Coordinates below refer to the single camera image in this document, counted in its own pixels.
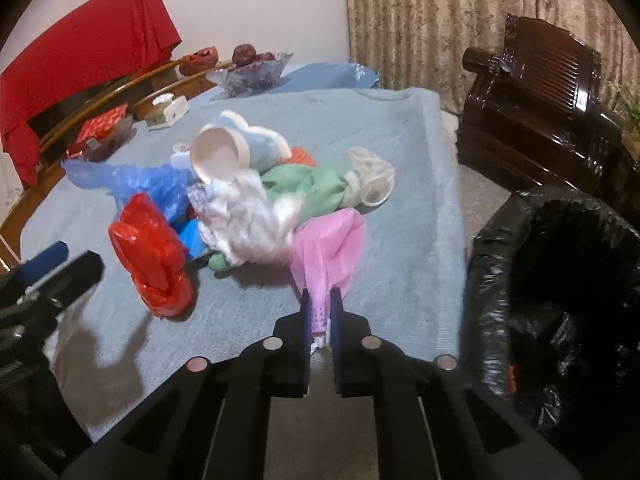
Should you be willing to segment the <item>red plastic bag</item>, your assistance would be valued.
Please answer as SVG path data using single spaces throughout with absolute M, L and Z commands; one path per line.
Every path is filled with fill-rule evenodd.
M 212 70 L 219 61 L 218 50 L 215 46 L 210 46 L 185 55 L 178 67 L 182 76 L 192 76 L 201 73 L 203 70 Z
M 157 318 L 175 318 L 192 306 L 186 248 L 145 193 L 137 193 L 108 228 L 114 252 L 146 307 Z

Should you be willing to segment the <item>blue plastic bag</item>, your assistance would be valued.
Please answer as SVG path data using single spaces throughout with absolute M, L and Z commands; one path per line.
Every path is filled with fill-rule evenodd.
M 186 189 L 193 183 L 189 169 L 170 165 L 110 165 L 73 159 L 63 162 L 62 167 L 68 180 L 78 188 L 107 190 L 118 211 L 122 211 L 134 194 L 145 193 L 171 224 L 182 218 L 189 206 Z

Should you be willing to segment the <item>white tissue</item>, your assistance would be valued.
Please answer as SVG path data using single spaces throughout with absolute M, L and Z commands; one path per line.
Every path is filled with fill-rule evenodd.
M 272 200 L 259 174 L 251 169 L 239 171 L 229 181 L 195 183 L 186 189 L 186 196 L 198 216 L 209 257 L 221 252 L 233 268 L 291 261 L 302 196 Z

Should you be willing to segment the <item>pink foam net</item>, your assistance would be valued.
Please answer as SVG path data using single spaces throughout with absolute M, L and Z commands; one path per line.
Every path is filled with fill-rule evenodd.
M 294 234 L 290 271 L 300 292 L 311 301 L 311 350 L 330 339 L 330 293 L 349 291 L 366 241 L 367 226 L 354 208 L 311 218 Z

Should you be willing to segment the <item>white blue paper cup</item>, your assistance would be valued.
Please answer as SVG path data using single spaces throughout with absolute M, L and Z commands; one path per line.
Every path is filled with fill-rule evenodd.
M 223 110 L 191 142 L 190 162 L 204 183 L 231 180 L 240 170 L 262 174 L 292 157 L 292 148 L 277 131 L 251 126 L 243 116 Z

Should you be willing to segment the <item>green rubber glove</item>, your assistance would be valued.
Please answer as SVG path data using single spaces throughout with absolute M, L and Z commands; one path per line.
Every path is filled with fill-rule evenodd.
M 299 226 L 339 209 L 376 208 L 385 203 L 395 186 L 395 167 L 366 148 L 349 148 L 347 157 L 352 168 L 344 174 L 330 166 L 288 162 L 265 172 L 262 185 L 272 200 L 285 195 L 303 197 Z
M 221 252 L 213 252 L 208 259 L 207 265 L 215 273 L 228 272 L 233 268 L 232 264 L 228 263 Z

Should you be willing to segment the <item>blue tube with white cap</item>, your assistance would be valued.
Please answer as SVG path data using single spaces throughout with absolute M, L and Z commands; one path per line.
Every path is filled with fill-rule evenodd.
M 202 241 L 198 225 L 198 219 L 181 220 L 175 222 L 171 227 L 178 235 L 178 239 L 186 248 L 188 258 L 195 260 L 208 253 L 208 246 Z

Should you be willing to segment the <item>alcohol pads box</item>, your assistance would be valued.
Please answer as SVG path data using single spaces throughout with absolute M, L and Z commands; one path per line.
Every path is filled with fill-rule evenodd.
M 187 143 L 177 143 L 172 147 L 170 155 L 170 166 L 179 170 L 192 170 L 190 145 Z

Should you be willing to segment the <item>tissue box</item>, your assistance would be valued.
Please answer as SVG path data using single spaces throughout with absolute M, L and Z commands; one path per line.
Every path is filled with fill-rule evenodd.
M 185 96 L 164 93 L 152 101 L 152 107 L 144 116 L 144 121 L 149 129 L 167 128 L 186 116 L 189 110 L 189 102 Z

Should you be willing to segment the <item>red cloth over television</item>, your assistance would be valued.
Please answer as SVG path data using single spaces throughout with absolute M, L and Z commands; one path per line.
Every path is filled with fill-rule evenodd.
M 181 38 L 163 0 L 89 0 L 1 74 L 1 140 L 21 181 L 37 182 L 38 136 L 28 122 L 97 84 L 166 63 Z

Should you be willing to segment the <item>glass fruit bowl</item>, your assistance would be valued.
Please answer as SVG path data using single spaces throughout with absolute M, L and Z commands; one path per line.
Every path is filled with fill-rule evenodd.
M 280 80 L 293 53 L 277 53 L 273 60 L 258 61 L 233 70 L 210 70 L 205 79 L 234 98 L 245 93 L 255 93 L 273 88 Z

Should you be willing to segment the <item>orange foam net in pile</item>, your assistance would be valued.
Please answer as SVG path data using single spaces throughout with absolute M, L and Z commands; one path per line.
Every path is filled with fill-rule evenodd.
M 291 156 L 283 161 L 284 164 L 317 167 L 317 162 L 300 146 L 291 148 Z

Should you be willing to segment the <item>red apples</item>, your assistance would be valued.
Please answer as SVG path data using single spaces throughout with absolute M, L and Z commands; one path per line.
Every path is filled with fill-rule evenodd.
M 271 52 L 258 53 L 251 44 L 239 44 L 232 53 L 232 63 L 236 67 L 274 61 L 275 59 L 276 57 Z

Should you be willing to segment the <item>blue cover on side table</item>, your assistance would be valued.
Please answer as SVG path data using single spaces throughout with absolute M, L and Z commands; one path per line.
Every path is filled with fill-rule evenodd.
M 321 89 L 373 89 L 380 75 L 359 63 L 311 63 L 280 78 L 269 93 Z

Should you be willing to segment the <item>floral beige curtain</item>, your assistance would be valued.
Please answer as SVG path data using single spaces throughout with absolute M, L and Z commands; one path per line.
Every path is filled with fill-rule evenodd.
M 382 87 L 424 87 L 459 114 L 474 77 L 463 52 L 498 52 L 510 14 L 569 30 L 600 52 L 600 98 L 617 87 L 639 89 L 639 50 L 606 0 L 346 0 L 349 54 L 376 70 Z

